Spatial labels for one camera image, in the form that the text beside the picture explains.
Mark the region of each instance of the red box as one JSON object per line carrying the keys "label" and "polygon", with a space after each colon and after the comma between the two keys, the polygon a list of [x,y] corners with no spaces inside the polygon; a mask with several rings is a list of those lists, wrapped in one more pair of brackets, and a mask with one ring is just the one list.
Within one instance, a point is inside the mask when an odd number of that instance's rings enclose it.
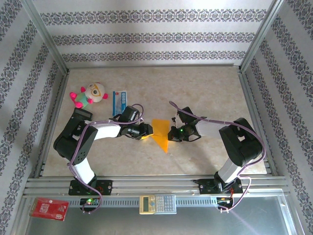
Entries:
{"label": "red box", "polygon": [[29,213],[32,217],[64,221],[68,209],[67,201],[36,198]]}

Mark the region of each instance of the marble floor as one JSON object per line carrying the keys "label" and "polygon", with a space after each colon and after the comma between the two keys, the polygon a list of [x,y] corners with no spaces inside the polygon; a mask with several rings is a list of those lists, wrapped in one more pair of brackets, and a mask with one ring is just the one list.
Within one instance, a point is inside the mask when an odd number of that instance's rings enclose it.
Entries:
{"label": "marble floor", "polygon": [[[189,106],[198,116],[234,121],[251,119],[235,67],[141,67],[73,69],[70,71],[66,92],[53,134],[52,143],[69,120],[74,104],[70,92],[78,93],[81,86],[102,83],[109,98],[88,105],[93,120],[112,117],[112,92],[126,90],[128,104],[140,103],[145,108],[145,122],[167,119],[179,107]],[[203,137],[195,142],[169,142],[166,154],[152,138],[135,141],[127,137],[106,138],[93,143],[88,161],[97,175],[169,175],[214,174],[228,155],[219,134]],[[53,149],[47,156],[43,176],[71,176],[67,161]],[[247,174],[266,174],[264,163],[246,169]]]}

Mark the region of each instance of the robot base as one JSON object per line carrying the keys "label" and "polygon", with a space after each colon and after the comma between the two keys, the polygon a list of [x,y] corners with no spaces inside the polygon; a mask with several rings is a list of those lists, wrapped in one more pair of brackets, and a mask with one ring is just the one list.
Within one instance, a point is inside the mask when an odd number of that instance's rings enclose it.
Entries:
{"label": "robot base", "polygon": [[[218,189],[216,184],[214,183],[215,179],[199,179],[194,180],[194,183],[199,185],[200,194],[220,194],[221,191]],[[243,188],[240,179],[236,179],[233,184],[226,187],[222,192],[230,193],[230,189],[234,190],[234,193],[243,193]]]}
{"label": "robot base", "polygon": [[[95,186],[103,196],[110,196],[112,192],[112,180],[96,180]],[[70,196],[98,196],[94,191],[88,191],[81,183],[77,180],[72,180],[70,182],[68,194]]]}

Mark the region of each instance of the plush toy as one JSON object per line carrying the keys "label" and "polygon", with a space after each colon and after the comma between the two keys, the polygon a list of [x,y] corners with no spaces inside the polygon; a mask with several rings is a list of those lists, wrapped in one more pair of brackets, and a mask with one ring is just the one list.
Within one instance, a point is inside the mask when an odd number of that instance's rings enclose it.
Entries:
{"label": "plush toy", "polygon": [[76,108],[85,108],[88,104],[100,102],[102,99],[108,98],[104,86],[98,82],[89,84],[87,88],[81,87],[80,91],[80,94],[69,93],[69,97],[74,102]]}

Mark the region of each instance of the cable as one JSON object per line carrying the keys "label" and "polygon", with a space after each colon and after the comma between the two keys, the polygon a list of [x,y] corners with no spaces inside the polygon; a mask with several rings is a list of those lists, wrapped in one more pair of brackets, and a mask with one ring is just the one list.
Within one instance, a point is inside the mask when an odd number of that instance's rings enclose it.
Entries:
{"label": "cable", "polygon": [[231,198],[231,201],[232,201],[232,207],[234,206],[234,197],[233,197],[233,195],[234,195],[234,189],[233,188],[230,188],[230,193],[231,193],[231,195],[230,195],[230,198]]}
{"label": "cable", "polygon": [[[79,141],[78,141],[78,143],[77,143],[75,152],[74,152],[74,154],[73,154],[73,157],[72,157],[72,159],[70,160],[70,162],[67,164],[67,167],[69,168],[69,170],[72,172],[72,174],[74,175],[74,177],[75,177],[82,185],[84,185],[84,186],[86,186],[87,188],[89,188],[90,190],[96,192],[96,193],[100,196],[98,206],[97,206],[95,209],[93,209],[92,211],[88,212],[88,214],[91,214],[91,213],[95,212],[96,210],[98,210],[98,209],[101,207],[103,198],[102,198],[102,194],[101,194],[98,190],[96,190],[95,188],[89,186],[89,185],[86,184],[82,179],[80,179],[79,176],[76,174],[74,168],[73,168],[73,163],[74,163],[74,161],[75,161],[75,159],[76,159],[76,157],[77,157],[77,154],[78,154],[78,151],[79,151],[79,147],[80,147],[80,145],[82,144],[82,141],[83,141],[83,137],[84,137],[84,135],[85,135],[86,130],[88,129],[88,127],[93,126],[93,125],[95,125],[95,124],[107,124],[107,123],[112,123],[112,124],[117,124],[117,125],[129,125],[129,124],[134,124],[134,123],[136,123],[136,122],[138,122],[138,121],[143,120],[143,114],[144,114],[144,108],[143,108],[143,106],[142,106],[141,104],[133,104],[132,106],[139,106],[139,107],[141,107],[141,109],[142,109],[141,115],[139,116],[139,118],[137,118],[137,119],[134,120],[134,121],[130,121],[130,122],[119,122],[119,121],[111,121],[111,120],[108,120],[108,121],[93,121],[93,122],[87,124],[87,125],[85,126],[85,128],[84,128],[84,130],[83,130],[83,132],[82,132],[82,134],[81,134],[81,136],[80,136],[80,138],[79,138]],[[86,211],[84,210],[84,208],[85,208],[85,204],[83,205],[83,208],[82,208],[82,209],[83,209],[83,213],[86,212]]]}
{"label": "cable", "polygon": [[251,185],[251,178],[248,177],[248,176],[242,176],[242,177],[241,177],[240,174],[241,174],[248,166],[259,163],[259,162],[262,161],[262,160],[265,158],[265,156],[266,156],[266,149],[265,149],[265,144],[264,144],[263,140],[262,140],[261,137],[259,137],[254,131],[252,131],[252,130],[250,130],[249,128],[247,128],[247,127],[245,127],[245,126],[242,126],[242,125],[240,125],[240,124],[237,124],[237,123],[234,123],[234,122],[231,122],[231,121],[219,121],[219,120],[201,118],[201,117],[198,117],[198,116],[196,116],[196,115],[193,115],[193,114],[191,114],[191,113],[189,113],[189,112],[187,112],[187,111],[184,111],[183,109],[180,109],[180,108],[179,108],[174,102],[172,102],[172,101],[169,101],[169,103],[170,103],[170,105],[172,105],[173,107],[175,107],[177,110],[181,111],[182,113],[185,113],[185,114],[187,114],[187,115],[189,115],[189,116],[192,116],[192,117],[194,117],[194,118],[196,118],[196,119],[199,119],[199,120],[202,120],[202,121],[211,122],[211,123],[216,123],[216,124],[234,125],[234,126],[237,126],[237,127],[239,127],[239,128],[242,128],[242,129],[244,129],[245,131],[248,131],[249,133],[251,133],[251,134],[260,142],[260,144],[261,144],[261,146],[262,146],[262,155],[261,155],[261,157],[260,157],[258,160],[254,161],[254,162],[252,162],[252,163],[248,163],[248,164],[246,164],[245,166],[243,166],[243,168],[242,168],[242,169],[238,172],[238,174],[237,174],[237,177],[238,177],[239,179],[249,179],[249,184],[248,184],[248,186],[246,187],[245,191],[243,192],[243,194],[241,195],[241,197],[238,199],[238,201],[237,201],[231,208],[227,208],[227,207],[224,207],[224,206],[219,206],[219,207],[221,207],[221,208],[224,208],[224,210],[221,209],[221,212],[222,212],[222,211],[230,211],[230,210],[232,210],[233,208],[235,208],[235,207],[241,202],[241,200],[243,199],[243,197],[245,196],[245,194],[248,192],[248,189],[250,188],[250,185]]}

